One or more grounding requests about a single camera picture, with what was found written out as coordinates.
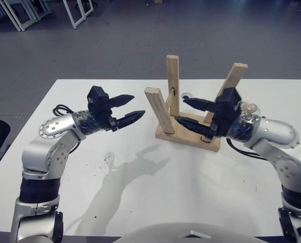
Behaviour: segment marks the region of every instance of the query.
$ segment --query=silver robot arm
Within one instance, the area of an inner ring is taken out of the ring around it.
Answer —
[[[187,117],[175,119],[187,129],[213,137],[244,143],[275,168],[282,184],[283,207],[279,219],[285,238],[301,243],[301,137],[289,124],[256,114],[255,104],[241,101],[235,88],[224,89],[215,102],[190,98],[184,102],[202,111],[214,112],[210,126]]]
[[[133,96],[109,99],[101,87],[93,86],[88,95],[89,110],[78,111],[45,121],[38,136],[22,153],[22,183],[16,199],[10,242],[61,242],[63,216],[57,211],[60,178],[68,156],[87,135],[100,130],[116,131],[140,119],[135,111],[121,119],[112,117],[111,108],[128,103]]]
[[[279,218],[285,238],[301,243],[301,137],[289,124],[263,117],[253,119],[251,138],[244,143],[266,158],[282,184]]]

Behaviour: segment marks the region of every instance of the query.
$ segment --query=black cylindrical joint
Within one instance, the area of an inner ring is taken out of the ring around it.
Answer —
[[[282,196],[286,200],[287,203],[292,205],[293,207],[296,207],[298,209],[301,209],[301,193],[291,191],[284,186],[282,186]]]
[[[102,129],[100,122],[88,110],[74,112],[72,117],[84,135],[90,135]]]
[[[58,197],[60,178],[52,180],[22,179],[19,200],[24,203],[44,203]]]

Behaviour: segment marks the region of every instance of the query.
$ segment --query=floor tile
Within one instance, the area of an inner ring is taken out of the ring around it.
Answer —
[[[148,69],[126,69],[120,68],[118,71],[118,79],[149,79]]]
[[[152,62],[151,53],[126,53],[121,62],[123,69],[150,69]]]
[[[0,94],[0,115],[19,115],[36,92],[36,89],[4,90]]]

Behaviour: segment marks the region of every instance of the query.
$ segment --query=wooden stand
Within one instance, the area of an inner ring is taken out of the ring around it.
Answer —
[[[209,126],[214,114],[209,112],[206,117],[202,117],[199,115],[180,113],[179,57],[168,55],[166,57],[166,63],[169,88],[169,96],[166,101],[164,102],[160,89],[146,88],[144,91],[160,123],[156,130],[155,137],[217,152],[220,149],[220,138],[214,138],[208,141],[203,136],[186,129],[175,120],[176,116],[186,116],[197,120],[203,125]],[[247,64],[234,63],[217,97],[222,94],[225,88],[236,87],[246,70]]]

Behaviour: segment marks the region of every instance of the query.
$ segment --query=white table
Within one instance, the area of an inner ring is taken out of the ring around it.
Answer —
[[[222,82],[181,80],[180,90],[214,99]],[[57,104],[87,109],[92,85],[102,86],[111,97],[135,96],[114,109],[115,117],[143,109],[146,114],[115,133],[89,136],[69,157],[59,208],[66,235],[122,236],[164,222],[209,223],[252,236],[282,235],[277,213],[281,185],[268,162],[236,153],[224,139],[215,153],[155,138],[158,122],[143,91],[161,88],[166,97],[166,80],[58,80],[0,163],[0,231],[11,228],[22,150]],[[289,122],[301,134],[301,80],[244,79],[238,91],[262,115]],[[181,111],[201,114],[184,103]]]

